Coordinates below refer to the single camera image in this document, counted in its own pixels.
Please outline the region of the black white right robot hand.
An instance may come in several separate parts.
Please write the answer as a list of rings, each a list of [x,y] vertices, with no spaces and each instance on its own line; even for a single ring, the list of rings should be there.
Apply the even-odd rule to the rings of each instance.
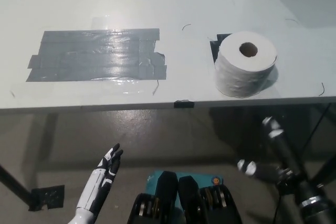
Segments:
[[[262,126],[266,142],[281,166],[274,167],[241,159],[237,163],[238,170],[249,177],[274,184],[281,196],[293,194],[300,208],[319,202],[322,197],[316,186],[310,183],[303,162],[290,145],[284,129],[272,116],[264,118]]]

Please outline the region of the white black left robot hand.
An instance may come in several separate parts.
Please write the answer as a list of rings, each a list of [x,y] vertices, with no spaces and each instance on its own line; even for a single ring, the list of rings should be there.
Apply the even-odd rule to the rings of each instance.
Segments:
[[[101,159],[85,185],[70,223],[95,223],[120,167],[122,153],[118,143]]]

